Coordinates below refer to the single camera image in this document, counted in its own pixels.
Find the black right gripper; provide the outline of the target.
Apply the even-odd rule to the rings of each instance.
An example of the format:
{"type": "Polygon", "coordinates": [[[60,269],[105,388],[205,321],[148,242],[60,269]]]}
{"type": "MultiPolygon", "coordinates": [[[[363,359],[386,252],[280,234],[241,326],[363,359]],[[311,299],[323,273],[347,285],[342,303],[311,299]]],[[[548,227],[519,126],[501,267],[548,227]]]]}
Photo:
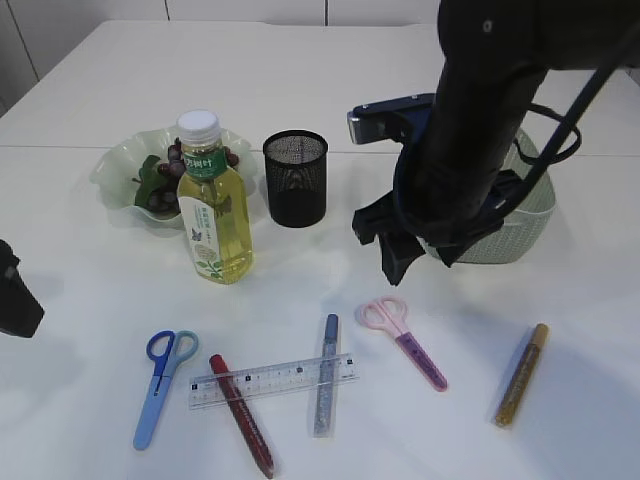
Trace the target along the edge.
{"type": "Polygon", "coordinates": [[[382,271],[398,286],[411,264],[425,254],[419,241],[453,266],[503,227],[506,214],[501,208],[523,187],[524,180],[512,170],[482,162],[438,163],[419,146],[407,146],[394,171],[392,197],[356,210],[352,229],[361,245],[379,235],[382,271]],[[399,224],[407,233],[398,233],[399,224]]]}

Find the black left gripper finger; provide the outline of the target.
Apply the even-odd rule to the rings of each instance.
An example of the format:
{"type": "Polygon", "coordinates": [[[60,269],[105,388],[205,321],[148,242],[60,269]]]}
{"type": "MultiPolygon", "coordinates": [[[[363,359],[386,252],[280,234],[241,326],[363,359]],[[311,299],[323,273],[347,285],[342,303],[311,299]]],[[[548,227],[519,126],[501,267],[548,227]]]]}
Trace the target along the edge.
{"type": "Polygon", "coordinates": [[[7,335],[32,338],[44,317],[44,309],[18,271],[19,258],[1,241],[0,324],[7,335]]]}

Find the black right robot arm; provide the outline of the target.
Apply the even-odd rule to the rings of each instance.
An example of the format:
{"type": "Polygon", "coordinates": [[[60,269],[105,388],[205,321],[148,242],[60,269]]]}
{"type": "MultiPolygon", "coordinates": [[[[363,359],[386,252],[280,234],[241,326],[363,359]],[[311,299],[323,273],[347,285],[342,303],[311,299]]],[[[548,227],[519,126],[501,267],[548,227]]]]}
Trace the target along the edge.
{"type": "Polygon", "coordinates": [[[428,248],[446,265],[500,230],[548,167],[576,150],[578,122],[612,73],[639,64],[635,1],[444,1],[437,90],[353,108],[356,144],[398,142],[392,188],[356,211],[362,244],[378,243],[392,285],[428,248]],[[503,169],[534,96],[552,70],[591,78],[525,176],[503,169]]]}

